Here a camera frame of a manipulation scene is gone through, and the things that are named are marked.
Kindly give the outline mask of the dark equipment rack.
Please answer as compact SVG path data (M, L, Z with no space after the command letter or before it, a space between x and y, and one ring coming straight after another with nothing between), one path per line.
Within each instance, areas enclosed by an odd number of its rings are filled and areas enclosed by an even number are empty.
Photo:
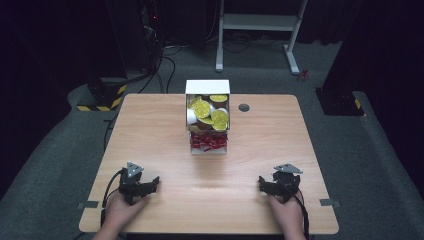
M138 12L147 50L148 71L154 72L163 47L163 28L160 19L159 0L138 0Z

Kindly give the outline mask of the black base with yellow stripes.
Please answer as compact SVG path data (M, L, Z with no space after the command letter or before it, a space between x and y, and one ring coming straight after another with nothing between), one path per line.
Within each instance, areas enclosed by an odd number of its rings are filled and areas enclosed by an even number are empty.
M87 83L76 107L79 111L113 111L122 101L127 85L122 83L105 83L101 79Z
M360 101L352 94L338 94L316 88L315 93L325 115L331 116L364 116Z

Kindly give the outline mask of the white metal stand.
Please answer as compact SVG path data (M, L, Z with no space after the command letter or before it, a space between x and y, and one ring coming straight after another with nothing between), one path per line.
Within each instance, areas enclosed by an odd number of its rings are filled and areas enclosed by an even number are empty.
M287 61L293 75L299 75L301 71L295 60L293 48L299 33L299 29L303 20L304 12L308 0L301 0L300 7L296 15L254 15L254 14L233 14L226 13L224 3L225 0L219 0L219 28L218 43L216 52L215 70L222 72L224 69L223 62L223 37L225 30L252 30L252 31L278 31L290 32L291 37L289 43L283 46Z

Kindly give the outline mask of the pile of red packets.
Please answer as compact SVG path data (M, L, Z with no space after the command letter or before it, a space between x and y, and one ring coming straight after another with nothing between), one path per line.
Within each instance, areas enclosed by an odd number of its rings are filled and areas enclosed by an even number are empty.
M227 141L227 134L221 132L192 132L190 134L191 147L203 152L225 148Z

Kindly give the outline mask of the person's right hand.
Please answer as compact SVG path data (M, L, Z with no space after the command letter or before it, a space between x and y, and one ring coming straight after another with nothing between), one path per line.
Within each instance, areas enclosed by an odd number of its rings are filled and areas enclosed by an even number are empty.
M304 234L302 209L294 198L286 203L281 203L277 197L268 195L268 201L282 233L285 231L302 231Z

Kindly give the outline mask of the person's left hand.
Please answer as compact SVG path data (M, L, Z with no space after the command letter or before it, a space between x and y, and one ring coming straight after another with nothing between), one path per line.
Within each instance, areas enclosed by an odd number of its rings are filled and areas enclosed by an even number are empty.
M121 193L113 193L107 202L106 217L102 225L106 235L117 236L148 204L149 200L149 197L143 197L133 205L129 205Z

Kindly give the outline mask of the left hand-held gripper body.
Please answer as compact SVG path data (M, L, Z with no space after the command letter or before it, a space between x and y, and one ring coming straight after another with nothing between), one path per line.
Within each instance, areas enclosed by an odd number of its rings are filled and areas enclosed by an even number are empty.
M143 170L142 166L132 162L128 162L127 167L122 170L118 190L129 205L133 204L134 197L147 195L145 186L140 183Z

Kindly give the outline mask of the white two-compartment box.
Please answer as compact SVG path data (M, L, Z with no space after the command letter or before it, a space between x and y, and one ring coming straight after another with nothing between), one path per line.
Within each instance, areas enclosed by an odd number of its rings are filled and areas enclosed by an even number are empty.
M226 79L212 79L212 80L187 80L186 88L185 88L185 97L188 94L228 94L229 102L230 102L230 84ZM194 131L194 132L221 132L226 133L228 137L228 131ZM190 145L190 153L191 154L226 154L227 146L222 149L212 150L208 152L203 152L198 149L193 149Z

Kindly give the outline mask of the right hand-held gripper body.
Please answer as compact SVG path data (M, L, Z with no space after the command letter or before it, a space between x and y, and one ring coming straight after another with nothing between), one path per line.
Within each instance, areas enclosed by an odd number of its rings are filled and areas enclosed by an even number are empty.
M294 198L298 203L302 200L297 196L300 192L300 175L302 171L292 164L283 164L274 167L273 177L273 196L281 197L286 203Z

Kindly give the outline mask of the pile of yellow-lid cups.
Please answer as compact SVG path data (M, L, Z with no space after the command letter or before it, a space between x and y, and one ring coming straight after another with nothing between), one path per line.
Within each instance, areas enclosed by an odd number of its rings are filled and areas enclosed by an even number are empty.
M186 96L188 131L228 131L230 110L228 94L188 94Z

